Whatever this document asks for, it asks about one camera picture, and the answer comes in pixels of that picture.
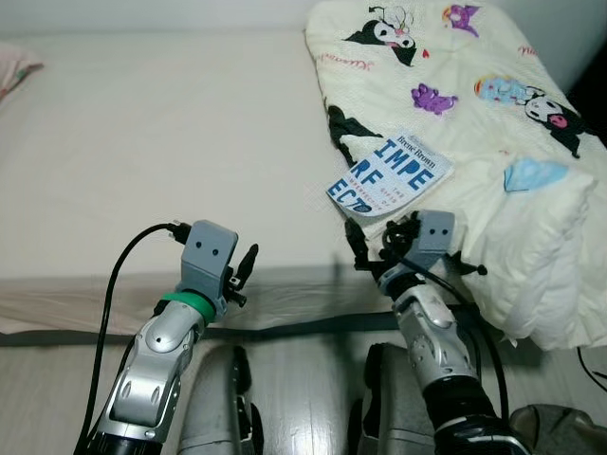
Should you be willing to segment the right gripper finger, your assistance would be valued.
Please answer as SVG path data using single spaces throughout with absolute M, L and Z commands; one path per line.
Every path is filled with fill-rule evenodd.
M 351 247 L 353 267 L 356 270 L 370 270 L 369 248 L 363 229 L 353 218 L 346 218 L 343 221 L 343 229 L 345 229 L 346 242 Z

